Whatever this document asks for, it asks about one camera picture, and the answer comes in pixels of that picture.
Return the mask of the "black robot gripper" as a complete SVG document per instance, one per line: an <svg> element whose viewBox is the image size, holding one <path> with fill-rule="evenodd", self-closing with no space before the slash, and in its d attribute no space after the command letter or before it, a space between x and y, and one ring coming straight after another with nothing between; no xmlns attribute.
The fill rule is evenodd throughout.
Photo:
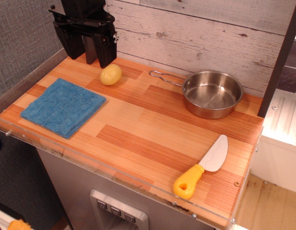
<svg viewBox="0 0 296 230"><path fill-rule="evenodd" d="M93 35L101 68L117 58L115 18L105 10L104 0L62 0L51 5L56 34L71 59L85 52L82 35Z"/></svg>

